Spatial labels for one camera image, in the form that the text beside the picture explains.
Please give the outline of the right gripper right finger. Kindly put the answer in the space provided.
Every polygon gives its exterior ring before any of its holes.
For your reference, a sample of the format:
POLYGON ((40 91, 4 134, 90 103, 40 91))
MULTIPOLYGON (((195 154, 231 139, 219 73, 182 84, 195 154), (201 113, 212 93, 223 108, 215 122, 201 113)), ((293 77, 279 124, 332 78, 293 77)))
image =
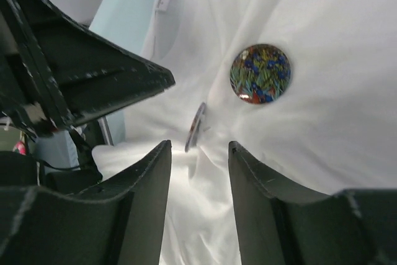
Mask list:
POLYGON ((395 264, 396 191, 316 192, 229 144, 243 264, 395 264))

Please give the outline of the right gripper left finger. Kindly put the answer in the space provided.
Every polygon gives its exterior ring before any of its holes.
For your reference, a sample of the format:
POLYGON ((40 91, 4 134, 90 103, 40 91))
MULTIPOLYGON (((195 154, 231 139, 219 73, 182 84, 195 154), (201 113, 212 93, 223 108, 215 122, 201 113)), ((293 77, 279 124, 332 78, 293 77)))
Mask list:
POLYGON ((78 194, 1 188, 2 264, 158 264, 171 142, 78 194))

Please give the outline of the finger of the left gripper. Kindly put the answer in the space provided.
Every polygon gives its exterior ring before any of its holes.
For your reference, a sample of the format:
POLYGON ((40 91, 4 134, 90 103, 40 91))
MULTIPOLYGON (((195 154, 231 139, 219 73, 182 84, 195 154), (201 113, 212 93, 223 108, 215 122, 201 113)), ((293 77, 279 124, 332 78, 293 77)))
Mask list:
POLYGON ((69 130, 174 83, 49 0, 1 0, 1 118, 22 131, 69 130))

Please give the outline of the white t-shirt garment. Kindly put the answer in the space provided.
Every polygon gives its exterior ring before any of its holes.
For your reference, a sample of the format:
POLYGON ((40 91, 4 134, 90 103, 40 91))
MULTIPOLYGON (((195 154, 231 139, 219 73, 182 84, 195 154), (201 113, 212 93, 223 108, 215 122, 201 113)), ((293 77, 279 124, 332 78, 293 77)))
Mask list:
POLYGON ((228 144, 326 194, 396 187, 396 0, 156 0, 143 57, 176 84, 124 112, 125 141, 98 146, 108 178, 172 141, 161 264, 239 264, 228 144), (234 58, 268 43, 292 64, 274 103, 238 99, 234 58), (184 152, 207 104, 197 146, 184 152))

